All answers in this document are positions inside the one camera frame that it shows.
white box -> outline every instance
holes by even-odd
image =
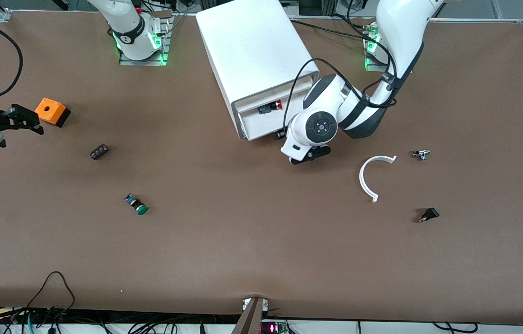
[[[233,0],[196,14],[210,65],[235,129],[254,140],[282,128],[288,94],[303,64],[312,59],[278,0]],[[314,62],[300,74],[287,121],[319,77]],[[257,108],[282,100],[281,110]]]

white c-shaped object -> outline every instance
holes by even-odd
[[[361,172],[358,174],[358,178],[361,181],[361,187],[363,188],[365,193],[367,193],[369,196],[371,196],[373,198],[373,203],[376,202],[376,199],[378,199],[379,195],[377,195],[376,193],[372,192],[369,189],[369,187],[367,186],[367,182],[365,182],[365,175],[364,175],[365,174],[365,167],[367,167],[367,165],[371,161],[379,160],[379,161],[385,161],[385,162],[388,162],[388,163],[393,163],[393,161],[395,161],[396,158],[397,158],[397,156],[393,156],[393,158],[389,158],[388,156],[378,155],[378,156],[374,156],[372,158],[369,158],[367,161],[365,161],[365,163],[363,163],[363,167],[361,167]]]

green cap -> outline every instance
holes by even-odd
[[[140,205],[136,208],[136,212],[138,213],[138,216],[141,216],[145,214],[148,211],[148,207],[146,205]]]

brown table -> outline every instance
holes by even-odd
[[[26,305],[60,270],[79,308],[239,313],[261,295],[290,317],[523,323],[523,25],[429,25],[378,131],[340,133],[330,156],[296,167],[282,142],[237,138],[193,17],[159,68],[117,65],[98,13],[0,27],[25,56],[0,107],[49,97],[72,111],[42,137],[5,133],[0,305]],[[378,77],[359,41],[297,30],[357,87]],[[0,38],[4,87],[16,63]],[[111,153],[91,160],[102,142]],[[368,167],[373,204],[358,171],[378,154],[398,158]],[[427,207],[441,217],[417,224]],[[54,279],[35,305],[67,303]]]

orange block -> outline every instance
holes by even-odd
[[[44,97],[35,109],[35,113],[39,118],[49,124],[62,127],[64,122],[70,116],[70,110],[58,101],[53,101]]]

